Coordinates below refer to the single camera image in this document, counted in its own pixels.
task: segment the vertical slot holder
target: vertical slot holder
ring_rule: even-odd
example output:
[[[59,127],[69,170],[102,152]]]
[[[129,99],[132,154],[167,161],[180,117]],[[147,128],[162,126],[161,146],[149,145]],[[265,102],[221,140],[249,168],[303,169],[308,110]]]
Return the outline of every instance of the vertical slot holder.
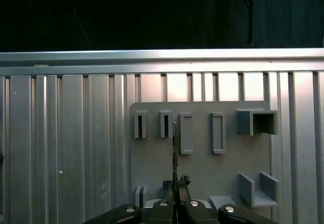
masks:
[[[214,154],[224,154],[226,151],[226,120],[225,115],[223,112],[212,112],[211,113],[212,118],[212,134],[213,134],[213,153]],[[216,128],[216,122],[215,120],[217,118],[220,118],[221,120],[221,128]],[[217,137],[218,132],[221,133],[221,147],[219,148],[218,139]]]
[[[148,110],[135,111],[134,113],[134,137],[136,139],[147,137],[147,113]]]
[[[172,139],[172,120],[173,120],[172,110],[160,110],[159,112],[160,112],[161,138]]]
[[[190,118],[191,128],[185,128],[184,122],[186,118]],[[192,132],[192,113],[180,113],[180,151],[183,155],[193,154],[193,138]]]

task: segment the dark background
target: dark background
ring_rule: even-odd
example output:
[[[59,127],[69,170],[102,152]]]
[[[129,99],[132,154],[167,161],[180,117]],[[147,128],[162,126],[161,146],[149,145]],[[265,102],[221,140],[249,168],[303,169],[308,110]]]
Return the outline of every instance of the dark background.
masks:
[[[0,51],[322,47],[324,0],[0,0]]]

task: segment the metal wall panel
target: metal wall panel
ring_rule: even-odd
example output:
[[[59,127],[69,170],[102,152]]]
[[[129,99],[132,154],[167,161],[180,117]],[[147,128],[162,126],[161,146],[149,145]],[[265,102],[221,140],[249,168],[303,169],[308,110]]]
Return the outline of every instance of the metal wall panel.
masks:
[[[289,76],[293,222],[317,223],[313,73]]]
[[[323,223],[324,50],[253,50],[237,59],[202,53],[201,61],[196,51],[192,58],[171,53],[172,62],[138,57],[128,65],[3,67],[5,224],[82,223],[131,201],[130,106],[217,100],[265,100],[278,110],[279,134],[270,137],[271,174],[279,180],[272,218]]]
[[[109,77],[89,76],[87,92],[88,117],[85,138],[88,159],[89,213],[87,219],[111,208],[110,141],[109,141]]]

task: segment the gray mounting plate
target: gray mounting plate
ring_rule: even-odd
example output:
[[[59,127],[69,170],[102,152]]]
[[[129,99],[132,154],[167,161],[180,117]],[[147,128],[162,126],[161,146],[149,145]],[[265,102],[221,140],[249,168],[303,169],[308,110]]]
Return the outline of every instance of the gray mounting plate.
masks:
[[[193,199],[208,200],[209,196],[239,196],[238,173],[255,181],[260,189],[260,172],[270,172],[270,145],[268,134],[254,136],[238,134],[237,109],[268,110],[264,101],[233,102],[139,102],[131,106],[131,185],[149,186],[148,199],[161,198],[161,184],[172,179],[172,140],[161,138],[160,111],[172,111],[178,122],[181,140],[178,155],[178,176],[190,176],[188,186]],[[141,118],[145,138],[135,138],[134,115],[145,112]],[[213,151],[211,113],[223,113],[226,124],[226,149],[222,154]],[[181,129],[180,114],[191,115],[191,124]],[[192,140],[187,144],[182,138]],[[192,150],[181,154],[181,145]]]

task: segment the silver screw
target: silver screw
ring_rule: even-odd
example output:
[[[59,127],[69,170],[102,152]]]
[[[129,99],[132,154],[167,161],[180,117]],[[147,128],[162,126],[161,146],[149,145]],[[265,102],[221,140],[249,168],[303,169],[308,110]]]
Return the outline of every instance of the silver screw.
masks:
[[[191,201],[190,204],[193,206],[193,207],[196,207],[199,205],[199,203],[197,201]]]
[[[126,209],[126,212],[133,212],[133,211],[135,211],[135,209],[132,206],[127,207]]]
[[[163,201],[160,203],[160,206],[168,206],[167,202]]]
[[[225,210],[228,212],[228,213],[233,213],[235,211],[235,209],[233,207],[230,207],[230,206],[227,206],[225,207]]]

